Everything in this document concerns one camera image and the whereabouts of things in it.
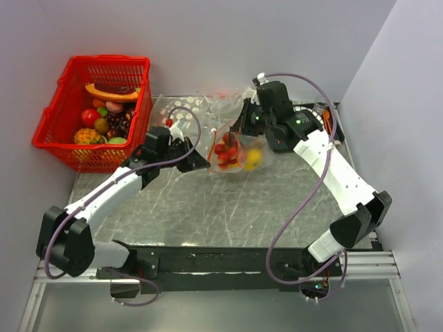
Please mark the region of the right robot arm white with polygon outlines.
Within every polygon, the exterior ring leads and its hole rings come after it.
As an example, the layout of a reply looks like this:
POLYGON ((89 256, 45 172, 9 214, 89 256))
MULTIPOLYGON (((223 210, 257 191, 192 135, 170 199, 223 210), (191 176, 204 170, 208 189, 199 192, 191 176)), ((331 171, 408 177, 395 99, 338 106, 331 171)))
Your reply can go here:
POLYGON ((377 192, 356 173, 330 142, 319 117, 309 109, 294 108, 283 83, 265 82, 247 91, 231 130, 265 136, 274 152, 293 151, 322 178, 338 203, 343 216, 307 247, 302 265, 308 274, 321 274, 329 258, 353 248, 381 225, 392 204, 389 193, 377 192))

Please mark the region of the yellow bell pepper toy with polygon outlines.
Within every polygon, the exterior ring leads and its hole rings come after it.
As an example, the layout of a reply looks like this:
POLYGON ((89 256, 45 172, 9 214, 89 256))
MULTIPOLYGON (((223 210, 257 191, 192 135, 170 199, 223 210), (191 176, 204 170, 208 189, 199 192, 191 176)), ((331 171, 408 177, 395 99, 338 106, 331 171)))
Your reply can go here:
POLYGON ((263 162, 263 153, 261 149, 249 149, 246 151, 246 159, 243 168, 246 171, 253 171, 260 167, 263 162))

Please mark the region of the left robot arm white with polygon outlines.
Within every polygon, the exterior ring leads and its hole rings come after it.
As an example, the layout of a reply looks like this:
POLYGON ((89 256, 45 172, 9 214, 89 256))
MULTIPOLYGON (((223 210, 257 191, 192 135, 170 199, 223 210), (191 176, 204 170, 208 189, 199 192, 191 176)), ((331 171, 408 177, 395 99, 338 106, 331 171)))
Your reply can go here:
POLYGON ((113 268, 119 276, 131 277, 139 265, 136 250, 120 241, 94 241, 93 233, 110 212, 169 167, 186 173, 208 169, 210 163, 188 137, 173 138, 168 128, 153 127, 145 142, 105 182, 66 207, 50 207, 44 213, 36 248, 46 276, 56 279, 49 270, 54 266, 71 277, 88 268, 113 268))

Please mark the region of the clear zip bag orange zipper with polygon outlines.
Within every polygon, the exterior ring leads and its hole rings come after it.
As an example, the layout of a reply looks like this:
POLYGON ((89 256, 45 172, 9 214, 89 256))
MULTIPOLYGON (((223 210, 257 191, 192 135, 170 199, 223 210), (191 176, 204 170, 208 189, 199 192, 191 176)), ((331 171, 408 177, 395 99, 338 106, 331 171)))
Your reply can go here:
POLYGON ((233 123, 231 120, 218 129, 212 128, 213 144, 207 156, 212 174, 250 172, 264 165, 263 137, 234 133, 230 130, 233 123))

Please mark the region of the red lychee bunch toy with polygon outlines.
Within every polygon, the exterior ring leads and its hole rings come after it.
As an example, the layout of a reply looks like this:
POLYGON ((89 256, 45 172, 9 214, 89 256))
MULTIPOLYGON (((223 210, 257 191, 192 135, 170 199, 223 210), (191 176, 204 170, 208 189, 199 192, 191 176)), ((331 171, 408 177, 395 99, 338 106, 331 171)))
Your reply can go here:
POLYGON ((234 134, 226 132, 214 148, 217 166, 221 170, 239 167, 239 143, 234 134))

